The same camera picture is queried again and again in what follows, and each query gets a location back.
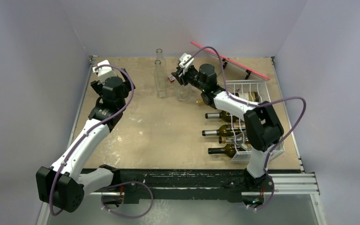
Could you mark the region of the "clear bottle black cap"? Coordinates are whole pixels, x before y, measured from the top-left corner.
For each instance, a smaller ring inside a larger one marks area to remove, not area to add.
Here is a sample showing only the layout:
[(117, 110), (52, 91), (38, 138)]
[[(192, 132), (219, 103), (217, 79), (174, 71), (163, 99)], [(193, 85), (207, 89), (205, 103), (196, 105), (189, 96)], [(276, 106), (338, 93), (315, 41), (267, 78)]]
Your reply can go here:
[(192, 86), (191, 85), (180, 85), (178, 82), (175, 83), (175, 94), (178, 101), (186, 101), (191, 97)]

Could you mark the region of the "dark green wine bottle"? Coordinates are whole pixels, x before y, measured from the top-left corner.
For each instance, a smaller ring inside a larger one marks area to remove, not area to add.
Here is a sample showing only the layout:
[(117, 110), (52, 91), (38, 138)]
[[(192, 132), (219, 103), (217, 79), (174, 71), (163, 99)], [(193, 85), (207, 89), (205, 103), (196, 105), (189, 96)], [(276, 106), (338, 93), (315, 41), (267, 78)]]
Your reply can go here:
[(245, 158), (250, 152), (250, 148), (246, 145), (227, 144), (224, 147), (208, 148), (208, 154), (223, 154), (231, 159)]

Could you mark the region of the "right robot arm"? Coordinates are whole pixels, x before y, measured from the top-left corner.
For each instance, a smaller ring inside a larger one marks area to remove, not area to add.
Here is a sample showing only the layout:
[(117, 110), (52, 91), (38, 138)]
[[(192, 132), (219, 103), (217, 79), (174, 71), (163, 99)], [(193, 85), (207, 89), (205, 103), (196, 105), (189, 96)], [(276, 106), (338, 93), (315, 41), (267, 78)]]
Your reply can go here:
[(199, 69), (194, 66), (187, 70), (177, 67), (171, 75), (180, 85), (189, 84), (200, 90), (206, 105), (224, 110), (245, 123), (246, 136), (252, 149), (244, 184), (251, 191), (261, 187), (262, 177), (266, 174), (269, 151), (279, 145), (284, 134), (283, 126), (271, 103), (253, 103), (232, 95), (218, 84), (212, 64), (202, 64)]

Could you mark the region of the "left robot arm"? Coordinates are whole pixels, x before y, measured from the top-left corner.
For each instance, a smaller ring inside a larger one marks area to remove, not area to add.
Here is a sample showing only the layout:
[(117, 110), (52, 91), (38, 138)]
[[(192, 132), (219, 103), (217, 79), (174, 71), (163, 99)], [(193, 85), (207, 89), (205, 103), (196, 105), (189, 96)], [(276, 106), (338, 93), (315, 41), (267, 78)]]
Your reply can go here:
[(116, 69), (108, 64), (94, 68), (98, 80), (90, 85), (98, 98), (81, 133), (59, 159), (36, 172), (39, 199), (49, 205), (52, 216), (62, 211), (75, 211), (84, 196), (97, 189), (105, 187), (114, 192), (121, 186), (120, 177), (114, 175), (110, 166), (102, 166), (91, 175), (81, 176), (84, 165), (120, 121), (135, 92), (134, 82), (125, 68), (118, 68), (122, 77), (108, 75), (102, 80), (104, 68), (111, 72)]

